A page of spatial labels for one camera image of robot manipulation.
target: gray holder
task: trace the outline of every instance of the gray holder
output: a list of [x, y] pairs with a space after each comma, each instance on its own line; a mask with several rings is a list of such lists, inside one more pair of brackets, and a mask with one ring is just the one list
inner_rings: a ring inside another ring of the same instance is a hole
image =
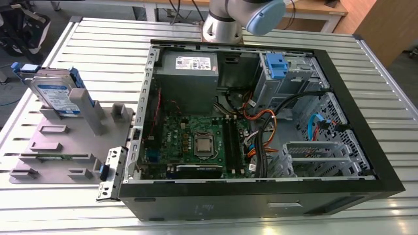
[[70, 100], [82, 117], [62, 117], [44, 106], [26, 152], [11, 171], [14, 184], [98, 184], [110, 148], [125, 146], [134, 110], [123, 104], [91, 105], [87, 89], [72, 89]]

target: green motherboard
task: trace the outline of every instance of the green motherboard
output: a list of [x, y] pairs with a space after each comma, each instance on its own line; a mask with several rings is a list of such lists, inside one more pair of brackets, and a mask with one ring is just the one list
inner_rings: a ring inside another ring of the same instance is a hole
[[[166, 117], [162, 131], [162, 146], [158, 151], [147, 150], [150, 162], [159, 165], [219, 165], [223, 166], [223, 178], [246, 178], [243, 146], [239, 148], [239, 164], [237, 170], [229, 168], [231, 158], [226, 153], [226, 143], [231, 135], [226, 133], [226, 121], [231, 119], [221, 117], [178, 116]], [[234, 120], [234, 131], [239, 137], [239, 142], [249, 131], [249, 121]], [[153, 178], [165, 178], [157, 170]]]

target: light blue robot arm cap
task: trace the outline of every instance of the light blue robot arm cap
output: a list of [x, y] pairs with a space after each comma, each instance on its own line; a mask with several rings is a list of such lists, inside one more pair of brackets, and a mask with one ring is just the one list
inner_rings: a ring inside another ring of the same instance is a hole
[[286, 12], [286, 4], [283, 0], [273, 0], [253, 15], [246, 30], [257, 35], [267, 34], [279, 24]]

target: ram slot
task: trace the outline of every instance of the ram slot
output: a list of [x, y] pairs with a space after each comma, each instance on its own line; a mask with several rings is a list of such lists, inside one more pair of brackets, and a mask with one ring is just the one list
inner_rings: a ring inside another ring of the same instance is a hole
[[230, 138], [231, 138], [231, 146], [233, 146], [233, 156], [235, 162], [235, 172], [241, 174], [242, 170], [242, 156], [241, 156], [241, 148], [239, 148], [239, 131], [237, 127], [237, 120], [230, 121]]
[[222, 132], [223, 132], [223, 149], [225, 149], [225, 160], [227, 171], [233, 172], [235, 170], [235, 160], [233, 154], [233, 142], [231, 142], [231, 132], [230, 132], [230, 120], [225, 119], [222, 123]]

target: power supply label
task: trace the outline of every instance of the power supply label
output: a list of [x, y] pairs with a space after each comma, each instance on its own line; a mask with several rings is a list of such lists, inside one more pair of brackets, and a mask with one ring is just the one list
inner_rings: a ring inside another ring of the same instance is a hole
[[66, 86], [38, 85], [38, 88], [44, 99], [60, 114], [72, 116], [80, 113], [78, 105], [70, 101], [70, 90]]
[[178, 70], [211, 70], [209, 57], [183, 57], [177, 58]]

